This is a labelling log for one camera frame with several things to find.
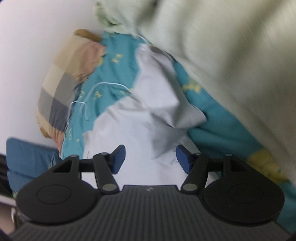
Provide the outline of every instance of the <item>plaid pillow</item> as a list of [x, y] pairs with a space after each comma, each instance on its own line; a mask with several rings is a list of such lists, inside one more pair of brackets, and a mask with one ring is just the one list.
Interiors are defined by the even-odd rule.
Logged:
[[42, 134], [52, 138], [59, 151], [76, 89], [86, 81], [104, 54], [105, 47], [100, 43], [73, 35], [47, 73], [38, 101], [37, 121]]

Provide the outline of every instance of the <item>teal bedsheet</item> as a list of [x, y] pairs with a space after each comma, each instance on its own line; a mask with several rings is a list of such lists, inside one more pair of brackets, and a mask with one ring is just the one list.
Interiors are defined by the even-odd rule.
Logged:
[[[107, 53], [94, 73], [82, 85], [77, 100], [83, 101], [91, 87], [98, 82], [120, 83], [133, 88], [138, 73], [135, 50], [142, 42], [141, 39], [135, 39], [130, 35], [104, 33], [102, 44], [107, 47]], [[188, 132], [202, 153], [213, 158], [232, 153], [247, 160], [254, 153], [264, 149], [231, 113], [220, 106], [187, 75], [178, 62], [175, 62], [175, 70], [177, 80], [188, 101], [200, 108], [207, 117], [206, 123]], [[93, 128], [95, 119], [108, 106], [126, 95], [128, 92], [120, 86], [99, 85], [87, 101], [88, 120], [85, 118], [85, 108], [83, 113], [80, 113], [81, 104], [75, 104], [70, 124], [66, 130], [62, 158], [72, 154], [77, 154], [82, 158], [84, 150], [82, 134]], [[296, 189], [289, 182], [282, 183], [280, 187], [285, 192], [286, 201], [279, 217], [279, 223], [289, 232], [296, 232]]]

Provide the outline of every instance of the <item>bed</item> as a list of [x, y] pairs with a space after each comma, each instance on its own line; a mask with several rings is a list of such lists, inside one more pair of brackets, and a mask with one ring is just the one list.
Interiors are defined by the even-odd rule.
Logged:
[[[78, 101], [83, 100], [92, 86], [99, 82], [120, 83], [133, 88], [138, 73], [135, 51], [139, 44], [143, 43], [143, 40], [136, 39], [131, 35], [105, 32], [101, 43], [106, 46], [107, 53], [88, 80], [81, 86], [76, 99]], [[213, 158], [221, 158], [225, 153], [232, 153], [277, 182], [285, 193], [285, 205], [278, 223], [289, 232], [295, 232], [296, 189], [281, 173], [269, 152], [230, 112], [193, 81], [178, 62], [174, 62], [174, 67], [178, 83], [186, 98], [192, 105], [200, 108], [207, 117], [206, 123], [198, 128], [192, 128], [188, 132], [198, 149]], [[82, 157], [84, 151], [83, 133], [92, 130], [94, 120], [108, 106], [128, 94], [126, 90], [118, 86], [98, 86], [88, 99], [87, 119], [84, 113], [79, 110], [81, 104], [73, 105], [62, 146], [62, 158], [72, 154]]]

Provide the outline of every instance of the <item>blue fabric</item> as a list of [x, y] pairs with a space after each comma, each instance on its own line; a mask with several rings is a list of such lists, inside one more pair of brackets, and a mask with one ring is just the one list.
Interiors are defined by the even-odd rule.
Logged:
[[[79, 101], [84, 100], [91, 87], [98, 82], [121, 83], [132, 88], [138, 73], [135, 51], [139, 43], [143, 41], [130, 35], [109, 33], [104, 33], [103, 38], [102, 43], [107, 47], [107, 54], [103, 58], [103, 63], [82, 85]], [[246, 160], [263, 148], [230, 112], [190, 79], [178, 62], [175, 62], [175, 70], [177, 80], [188, 101], [200, 108], [207, 117], [206, 123], [198, 128], [192, 128], [188, 132], [202, 153], [208, 154], [212, 158], [221, 158], [226, 153], [232, 153], [242, 160]], [[84, 150], [82, 134], [93, 128], [95, 119], [109, 105], [114, 104], [125, 95], [128, 93], [124, 88], [99, 85], [87, 101], [89, 106], [88, 121], [85, 120], [84, 113], [79, 113], [80, 104], [74, 106], [62, 148], [63, 158], [72, 154], [77, 154], [82, 158]], [[285, 193], [286, 201], [278, 222], [289, 232], [296, 232], [296, 189], [291, 183], [281, 184], [280, 187]]]
[[6, 141], [6, 162], [11, 189], [18, 192], [25, 184], [60, 162], [57, 149], [16, 138]]

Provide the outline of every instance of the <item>wall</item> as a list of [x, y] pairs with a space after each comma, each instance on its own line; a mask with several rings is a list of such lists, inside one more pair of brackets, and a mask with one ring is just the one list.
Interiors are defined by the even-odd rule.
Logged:
[[0, 2], [0, 153], [17, 137], [54, 146], [39, 131], [36, 107], [55, 55], [80, 28], [102, 33], [93, 0], [3, 0]]

